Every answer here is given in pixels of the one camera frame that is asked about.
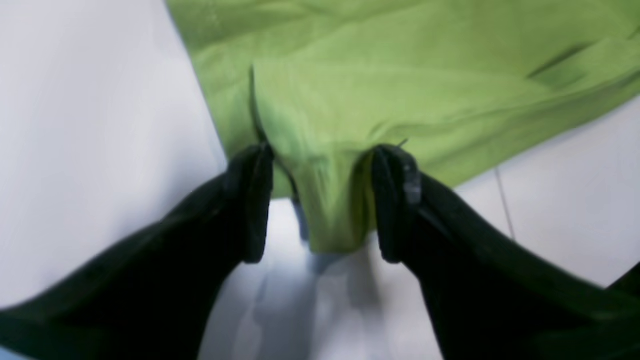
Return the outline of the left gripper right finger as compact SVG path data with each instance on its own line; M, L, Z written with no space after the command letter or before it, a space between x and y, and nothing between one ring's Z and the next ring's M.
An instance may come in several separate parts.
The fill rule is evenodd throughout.
M590 284L515 243L398 146L372 151L379 246L416 276L445 360L637 360L639 267Z

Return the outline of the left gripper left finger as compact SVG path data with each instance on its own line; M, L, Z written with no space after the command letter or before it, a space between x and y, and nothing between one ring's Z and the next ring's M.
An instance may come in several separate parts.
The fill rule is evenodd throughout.
M1 346L34 360L196 360L228 276L266 247L274 153L236 155L160 221L1 312Z

